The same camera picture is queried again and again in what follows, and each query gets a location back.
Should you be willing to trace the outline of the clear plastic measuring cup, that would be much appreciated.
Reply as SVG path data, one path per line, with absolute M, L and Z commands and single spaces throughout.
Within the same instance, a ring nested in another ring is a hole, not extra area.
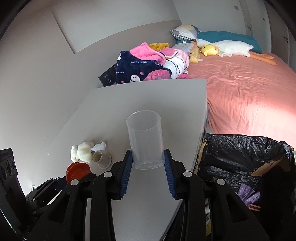
M 127 120 L 134 167 L 150 170 L 164 165 L 164 144 L 161 116 L 151 110 L 140 110 Z

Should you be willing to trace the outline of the teal pillow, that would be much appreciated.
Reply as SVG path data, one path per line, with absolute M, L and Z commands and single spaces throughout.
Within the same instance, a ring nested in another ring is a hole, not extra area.
M 253 46 L 251 51 L 256 52 L 258 54 L 263 53 L 258 42 L 255 40 L 254 37 L 250 35 L 237 34 L 237 33 L 232 33 L 227 31 L 206 31 L 206 32 L 198 33 L 197 38 L 198 40 L 202 39 L 211 43 L 226 41 L 226 40 L 245 42 Z

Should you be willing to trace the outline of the pink fleece garment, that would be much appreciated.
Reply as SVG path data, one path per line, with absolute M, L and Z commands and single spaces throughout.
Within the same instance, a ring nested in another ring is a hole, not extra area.
M 147 43 L 142 43 L 139 46 L 131 49 L 130 54 L 140 60 L 156 61 L 160 65 L 166 62 L 165 55 L 161 52 L 153 50 Z

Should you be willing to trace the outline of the white bedside table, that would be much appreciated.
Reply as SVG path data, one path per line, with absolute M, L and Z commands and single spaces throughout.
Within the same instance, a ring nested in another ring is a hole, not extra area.
M 70 149 L 84 141 L 106 142 L 114 162 L 134 153 L 125 196 L 112 202 L 117 240 L 161 240 L 179 202 L 172 198 L 165 149 L 192 170 L 207 115 L 206 81 L 168 79 L 92 90 L 70 117 L 43 158 L 39 180 L 63 176 Z

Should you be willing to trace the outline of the patchwork checkered pillow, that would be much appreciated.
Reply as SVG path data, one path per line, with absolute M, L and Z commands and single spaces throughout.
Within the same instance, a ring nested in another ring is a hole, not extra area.
M 196 42 L 200 30 L 193 25 L 180 25 L 177 28 L 170 30 L 170 33 L 176 40 Z

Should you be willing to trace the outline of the white room door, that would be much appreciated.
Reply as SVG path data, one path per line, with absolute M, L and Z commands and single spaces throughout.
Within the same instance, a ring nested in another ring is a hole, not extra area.
M 270 25 L 271 52 L 280 57 L 295 71 L 295 53 L 293 52 L 295 50 L 295 39 L 274 7 L 268 1 L 264 1 L 264 4 Z

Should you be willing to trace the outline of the small white plastic vial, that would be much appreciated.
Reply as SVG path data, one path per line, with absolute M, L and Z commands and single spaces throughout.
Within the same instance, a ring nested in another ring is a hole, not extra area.
M 104 151 L 106 149 L 106 143 L 102 142 L 100 144 L 96 144 L 93 148 L 91 148 L 92 152 Z

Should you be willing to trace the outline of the yellow duck plush toy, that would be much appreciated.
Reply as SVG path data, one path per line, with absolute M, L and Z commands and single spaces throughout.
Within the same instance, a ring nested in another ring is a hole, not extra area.
M 208 57 L 208 56 L 215 56 L 215 55 L 218 55 L 218 47 L 217 46 L 214 46 L 214 45 L 204 45 L 200 52 L 205 56 L 205 57 Z

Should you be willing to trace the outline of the bed with pink sheet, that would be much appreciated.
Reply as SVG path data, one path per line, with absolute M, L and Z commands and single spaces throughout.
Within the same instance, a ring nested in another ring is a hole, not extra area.
M 207 81 L 214 133 L 268 137 L 295 147 L 295 72 L 278 56 L 273 59 L 275 65 L 209 56 L 190 64 L 189 76 Z

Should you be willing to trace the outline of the black wall socket panel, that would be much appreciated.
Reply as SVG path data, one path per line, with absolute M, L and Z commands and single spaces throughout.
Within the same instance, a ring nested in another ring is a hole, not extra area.
M 116 84 L 116 66 L 117 64 L 112 65 L 102 75 L 99 76 L 98 79 L 104 87 Z

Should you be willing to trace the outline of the navy cartoon fleece garment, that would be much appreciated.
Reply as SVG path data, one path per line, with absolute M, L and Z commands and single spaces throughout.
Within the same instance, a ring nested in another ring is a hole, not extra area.
M 117 59 L 115 81 L 116 84 L 144 81 L 149 73 L 158 70 L 165 70 L 171 74 L 171 70 L 156 60 L 140 60 L 129 51 L 121 51 Z

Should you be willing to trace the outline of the orange ribbed plastic cap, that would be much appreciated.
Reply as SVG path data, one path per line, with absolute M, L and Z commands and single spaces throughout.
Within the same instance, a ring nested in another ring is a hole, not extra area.
M 81 180 L 83 177 L 91 173 L 88 164 L 81 162 L 72 163 L 66 170 L 66 182 L 69 184 L 74 179 Z

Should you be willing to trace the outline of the white striped blanket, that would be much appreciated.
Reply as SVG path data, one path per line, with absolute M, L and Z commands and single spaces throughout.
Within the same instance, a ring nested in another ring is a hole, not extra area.
M 180 49 L 164 48 L 160 51 L 165 56 L 165 68 L 171 71 L 170 77 L 177 79 L 189 67 L 189 55 Z

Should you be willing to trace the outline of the white goose plush toy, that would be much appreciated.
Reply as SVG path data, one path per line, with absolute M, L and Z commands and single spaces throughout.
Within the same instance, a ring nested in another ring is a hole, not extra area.
M 197 47 L 201 50 L 204 45 L 214 45 L 218 47 L 218 56 L 220 57 L 232 57 L 233 55 L 244 56 L 252 59 L 256 59 L 270 65 L 276 65 L 273 56 L 267 54 L 258 54 L 251 51 L 252 45 L 240 41 L 219 41 L 210 43 L 205 40 L 197 40 Z

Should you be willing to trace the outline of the purple plastic wrapper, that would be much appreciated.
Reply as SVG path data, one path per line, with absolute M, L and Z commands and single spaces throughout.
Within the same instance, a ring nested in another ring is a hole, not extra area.
M 255 192 L 254 189 L 244 183 L 240 185 L 237 195 L 246 206 L 254 204 L 261 197 L 260 192 Z

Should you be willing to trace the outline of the yellow spotted plush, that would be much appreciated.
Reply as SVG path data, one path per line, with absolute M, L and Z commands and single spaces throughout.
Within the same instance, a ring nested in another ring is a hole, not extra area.
M 192 48 L 192 51 L 189 54 L 189 59 L 190 59 L 190 63 L 198 63 L 203 61 L 203 59 L 200 58 L 200 52 L 197 46 Z

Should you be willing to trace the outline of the cardboard trash box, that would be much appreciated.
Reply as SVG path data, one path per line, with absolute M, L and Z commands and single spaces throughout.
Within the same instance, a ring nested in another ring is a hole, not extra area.
M 279 165 L 289 171 L 295 163 L 293 147 L 285 141 L 245 135 L 210 135 L 203 140 L 194 169 L 226 171 L 261 177 Z

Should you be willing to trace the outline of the white bear figurine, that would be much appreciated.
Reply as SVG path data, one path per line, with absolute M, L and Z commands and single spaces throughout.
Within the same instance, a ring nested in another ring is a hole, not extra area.
M 70 158 L 72 162 L 83 161 L 90 163 L 92 161 L 93 142 L 83 142 L 79 145 L 73 145 L 71 148 Z

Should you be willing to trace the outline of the black trash bag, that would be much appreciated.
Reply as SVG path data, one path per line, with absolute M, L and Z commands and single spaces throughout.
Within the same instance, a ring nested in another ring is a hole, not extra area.
M 208 135 L 197 173 L 221 178 L 238 192 L 242 183 L 260 193 L 253 214 L 270 240 L 295 240 L 295 156 L 285 141 L 245 135 Z

